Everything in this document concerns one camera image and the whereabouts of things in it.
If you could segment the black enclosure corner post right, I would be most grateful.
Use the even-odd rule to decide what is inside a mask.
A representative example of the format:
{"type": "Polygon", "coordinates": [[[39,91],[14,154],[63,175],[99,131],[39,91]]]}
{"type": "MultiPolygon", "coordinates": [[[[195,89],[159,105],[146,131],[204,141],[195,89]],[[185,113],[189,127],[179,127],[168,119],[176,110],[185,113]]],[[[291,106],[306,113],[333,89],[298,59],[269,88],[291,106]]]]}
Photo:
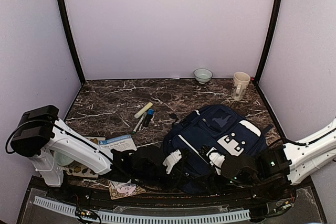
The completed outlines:
{"type": "Polygon", "coordinates": [[[274,37],[274,33],[276,30],[276,24],[278,20],[278,15],[280,11],[280,5],[281,5],[281,0],[274,0],[273,6],[272,6],[272,11],[271,11],[271,16],[270,16],[270,21],[269,21],[269,26],[265,38],[265,43],[263,46],[263,50],[261,53],[260,61],[258,64],[258,68],[254,77],[255,84],[258,86],[260,83],[260,80],[263,75],[263,71],[267,62],[267,58],[269,55],[271,43],[274,37]]]}

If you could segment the black enclosure corner post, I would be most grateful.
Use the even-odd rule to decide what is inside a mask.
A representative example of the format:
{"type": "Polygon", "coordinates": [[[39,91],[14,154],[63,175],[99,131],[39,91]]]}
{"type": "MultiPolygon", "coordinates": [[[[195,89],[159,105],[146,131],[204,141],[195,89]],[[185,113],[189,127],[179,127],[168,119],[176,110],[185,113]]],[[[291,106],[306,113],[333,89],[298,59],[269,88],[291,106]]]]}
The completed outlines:
{"type": "Polygon", "coordinates": [[[66,36],[68,48],[70,51],[70,55],[77,73],[77,76],[79,78],[79,81],[81,85],[83,85],[86,82],[85,75],[82,69],[82,66],[80,64],[79,56],[77,53],[75,41],[72,35],[71,27],[70,27],[70,22],[67,14],[67,8],[66,8],[66,3],[65,0],[57,0],[59,12],[60,12],[60,17],[62,21],[62,26],[64,29],[64,33],[66,36]]]}
{"type": "Polygon", "coordinates": [[[274,33],[276,30],[276,24],[278,20],[278,15],[280,11],[280,5],[281,5],[281,0],[274,0],[273,6],[272,6],[272,11],[271,11],[271,16],[270,16],[270,21],[269,21],[269,26],[265,38],[265,43],[263,46],[263,50],[261,53],[260,61],[258,64],[258,68],[254,77],[255,84],[258,86],[260,83],[260,80],[263,75],[263,71],[267,62],[267,58],[269,55],[271,43],[274,37],[274,33]]]}

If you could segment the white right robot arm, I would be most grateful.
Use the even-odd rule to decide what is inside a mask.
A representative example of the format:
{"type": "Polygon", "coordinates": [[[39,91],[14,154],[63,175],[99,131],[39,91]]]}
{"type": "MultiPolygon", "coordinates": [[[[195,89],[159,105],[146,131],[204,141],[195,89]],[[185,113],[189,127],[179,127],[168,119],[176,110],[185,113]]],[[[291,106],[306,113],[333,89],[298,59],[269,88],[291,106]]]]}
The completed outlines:
{"type": "Polygon", "coordinates": [[[179,136],[203,161],[214,192],[249,188],[263,199],[278,200],[293,186],[335,158],[335,121],[293,142],[268,146],[265,135],[247,120],[231,116],[203,118],[194,136],[179,136]]]}

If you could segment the cream coral pattern mug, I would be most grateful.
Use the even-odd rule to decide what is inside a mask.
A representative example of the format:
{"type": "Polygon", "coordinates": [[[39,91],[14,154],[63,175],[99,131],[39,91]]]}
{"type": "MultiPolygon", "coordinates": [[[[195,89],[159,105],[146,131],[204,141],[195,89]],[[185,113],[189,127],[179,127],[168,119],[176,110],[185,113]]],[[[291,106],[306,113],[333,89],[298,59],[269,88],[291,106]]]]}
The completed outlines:
{"type": "Polygon", "coordinates": [[[232,98],[240,101],[250,83],[250,75],[244,72],[235,72],[233,76],[232,98]]]}

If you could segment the patterned notebook under book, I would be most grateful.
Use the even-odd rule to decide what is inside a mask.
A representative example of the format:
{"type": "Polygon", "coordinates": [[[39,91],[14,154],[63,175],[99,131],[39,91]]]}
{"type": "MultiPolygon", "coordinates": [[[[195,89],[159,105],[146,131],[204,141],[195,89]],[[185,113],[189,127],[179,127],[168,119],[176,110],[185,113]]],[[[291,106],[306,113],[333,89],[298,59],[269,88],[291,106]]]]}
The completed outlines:
{"type": "Polygon", "coordinates": [[[146,190],[131,182],[122,183],[109,181],[109,192],[112,200],[130,197],[145,193],[146,190]]]}

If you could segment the celadon cup on plate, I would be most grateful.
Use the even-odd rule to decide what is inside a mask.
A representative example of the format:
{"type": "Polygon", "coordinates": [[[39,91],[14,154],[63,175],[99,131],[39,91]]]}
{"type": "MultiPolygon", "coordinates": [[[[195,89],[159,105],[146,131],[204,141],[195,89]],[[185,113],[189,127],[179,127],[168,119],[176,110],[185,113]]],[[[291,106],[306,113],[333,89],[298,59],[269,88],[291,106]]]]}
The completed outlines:
{"type": "Polygon", "coordinates": [[[59,152],[54,152],[54,158],[56,163],[62,167],[70,166],[74,162],[72,158],[59,152]]]}

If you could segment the blue white reader book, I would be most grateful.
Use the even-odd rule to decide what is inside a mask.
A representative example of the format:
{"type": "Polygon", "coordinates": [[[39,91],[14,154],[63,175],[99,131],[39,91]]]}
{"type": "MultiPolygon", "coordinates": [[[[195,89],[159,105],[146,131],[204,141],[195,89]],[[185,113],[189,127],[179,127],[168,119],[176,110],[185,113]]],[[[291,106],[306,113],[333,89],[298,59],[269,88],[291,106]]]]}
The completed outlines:
{"type": "Polygon", "coordinates": [[[137,150],[131,135],[122,135],[108,140],[98,141],[98,144],[103,148],[107,148],[109,150],[117,150],[120,152],[137,150]]]}

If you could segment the blue capped black marker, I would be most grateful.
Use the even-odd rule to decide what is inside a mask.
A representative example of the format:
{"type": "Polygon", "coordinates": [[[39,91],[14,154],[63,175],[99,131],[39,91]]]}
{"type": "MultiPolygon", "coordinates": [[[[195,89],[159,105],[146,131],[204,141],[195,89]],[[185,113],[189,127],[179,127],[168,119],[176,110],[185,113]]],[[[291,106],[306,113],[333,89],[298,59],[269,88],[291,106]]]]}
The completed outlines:
{"type": "Polygon", "coordinates": [[[153,109],[149,109],[148,112],[147,112],[147,114],[146,114],[146,116],[145,116],[145,118],[144,118],[144,121],[143,121],[142,125],[144,127],[148,127],[149,124],[150,124],[150,122],[151,122],[151,120],[152,120],[152,118],[153,118],[153,116],[154,116],[154,110],[153,109]]]}

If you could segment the black enclosure corner post left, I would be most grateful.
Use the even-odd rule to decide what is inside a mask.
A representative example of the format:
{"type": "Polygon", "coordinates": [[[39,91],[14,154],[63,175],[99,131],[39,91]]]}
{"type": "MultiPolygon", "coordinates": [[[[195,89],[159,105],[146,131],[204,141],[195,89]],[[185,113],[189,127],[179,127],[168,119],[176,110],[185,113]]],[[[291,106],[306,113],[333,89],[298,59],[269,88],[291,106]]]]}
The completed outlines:
{"type": "Polygon", "coordinates": [[[70,51],[70,55],[77,73],[77,76],[79,78],[79,81],[81,85],[83,85],[86,82],[85,75],[82,69],[82,66],[80,64],[79,56],[77,53],[75,41],[72,35],[71,27],[70,27],[70,22],[67,14],[67,8],[66,8],[66,3],[65,0],[57,0],[59,12],[60,12],[60,17],[62,21],[62,26],[64,29],[64,33],[66,36],[68,48],[70,51]]]}

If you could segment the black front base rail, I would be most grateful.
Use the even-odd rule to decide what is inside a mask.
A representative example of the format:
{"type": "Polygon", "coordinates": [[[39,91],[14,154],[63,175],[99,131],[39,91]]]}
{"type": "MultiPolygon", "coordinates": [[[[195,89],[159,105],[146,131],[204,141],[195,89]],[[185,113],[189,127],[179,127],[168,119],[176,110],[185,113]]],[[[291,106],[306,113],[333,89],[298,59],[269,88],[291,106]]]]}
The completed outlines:
{"type": "Polygon", "coordinates": [[[108,180],[84,179],[70,177],[66,182],[66,189],[48,187],[41,177],[32,176],[28,188],[35,188],[45,191],[47,196],[61,199],[66,202],[79,202],[79,205],[92,208],[111,209],[117,205],[128,207],[148,207],[148,208],[193,208],[228,205],[234,208],[259,208],[269,202],[284,199],[298,198],[299,189],[312,187],[312,180],[306,178],[302,185],[291,186],[283,191],[271,191],[263,193],[260,188],[238,188],[226,190],[219,195],[191,195],[178,190],[170,193],[144,192],[124,198],[112,199],[109,191],[108,180]]]}

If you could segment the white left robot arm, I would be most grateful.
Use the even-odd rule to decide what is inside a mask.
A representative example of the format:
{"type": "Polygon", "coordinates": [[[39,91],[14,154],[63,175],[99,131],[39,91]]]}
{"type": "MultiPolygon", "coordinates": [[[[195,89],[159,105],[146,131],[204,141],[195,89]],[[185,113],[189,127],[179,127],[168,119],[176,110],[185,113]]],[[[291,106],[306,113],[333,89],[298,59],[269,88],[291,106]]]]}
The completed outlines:
{"type": "Polygon", "coordinates": [[[157,146],[136,151],[110,150],[72,130],[59,118],[58,112],[54,105],[24,112],[6,141],[5,151],[27,157],[61,200],[71,200],[74,189],[64,181],[55,152],[111,181],[131,182],[152,191],[155,187],[166,191],[180,185],[185,174],[184,151],[176,150],[165,156],[157,146]]]}

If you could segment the navy blue student backpack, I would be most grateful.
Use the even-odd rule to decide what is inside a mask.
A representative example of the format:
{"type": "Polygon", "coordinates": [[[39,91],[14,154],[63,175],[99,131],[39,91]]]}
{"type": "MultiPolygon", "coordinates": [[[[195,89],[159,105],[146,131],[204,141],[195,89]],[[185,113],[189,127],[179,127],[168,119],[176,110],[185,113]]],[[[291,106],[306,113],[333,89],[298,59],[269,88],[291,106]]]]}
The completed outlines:
{"type": "Polygon", "coordinates": [[[206,163],[199,154],[203,145],[213,147],[225,156],[245,154],[254,157],[267,148],[266,133],[273,127],[258,128],[244,116],[225,105],[207,105],[191,112],[173,125],[164,137],[161,148],[165,155],[187,148],[191,152],[184,164],[173,168],[182,174],[178,189],[187,194],[215,194],[230,187],[250,186],[251,183],[226,179],[206,163]]]}

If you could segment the yellow highlighter pen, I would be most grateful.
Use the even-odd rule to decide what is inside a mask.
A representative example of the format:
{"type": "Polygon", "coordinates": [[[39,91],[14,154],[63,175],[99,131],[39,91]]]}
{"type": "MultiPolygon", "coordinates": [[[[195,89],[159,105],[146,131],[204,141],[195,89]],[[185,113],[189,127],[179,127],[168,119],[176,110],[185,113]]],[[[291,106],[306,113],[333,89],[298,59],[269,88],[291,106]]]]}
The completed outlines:
{"type": "Polygon", "coordinates": [[[142,116],[143,113],[145,113],[148,109],[150,109],[153,106],[152,102],[147,103],[143,108],[141,108],[134,117],[138,119],[140,116],[142,116]]]}

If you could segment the floral square plate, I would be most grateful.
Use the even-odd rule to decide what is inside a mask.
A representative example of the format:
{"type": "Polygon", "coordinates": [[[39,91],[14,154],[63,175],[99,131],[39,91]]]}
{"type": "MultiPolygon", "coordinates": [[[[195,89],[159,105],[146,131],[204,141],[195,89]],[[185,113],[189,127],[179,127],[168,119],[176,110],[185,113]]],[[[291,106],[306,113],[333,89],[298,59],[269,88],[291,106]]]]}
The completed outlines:
{"type": "Polygon", "coordinates": [[[70,166],[63,167],[63,169],[70,176],[85,177],[85,178],[98,178],[99,176],[98,174],[93,172],[91,169],[89,169],[87,166],[75,160],[70,166]]]}

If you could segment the small celadon bowl at back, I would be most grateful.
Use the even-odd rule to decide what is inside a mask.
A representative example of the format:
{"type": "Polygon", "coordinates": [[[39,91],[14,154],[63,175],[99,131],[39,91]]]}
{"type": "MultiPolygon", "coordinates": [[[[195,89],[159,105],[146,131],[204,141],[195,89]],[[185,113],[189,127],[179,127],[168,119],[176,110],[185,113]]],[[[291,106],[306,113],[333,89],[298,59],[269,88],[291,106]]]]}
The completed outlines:
{"type": "Polygon", "coordinates": [[[200,84],[205,84],[211,80],[213,73],[204,68],[199,68],[194,71],[195,80],[200,84]]]}

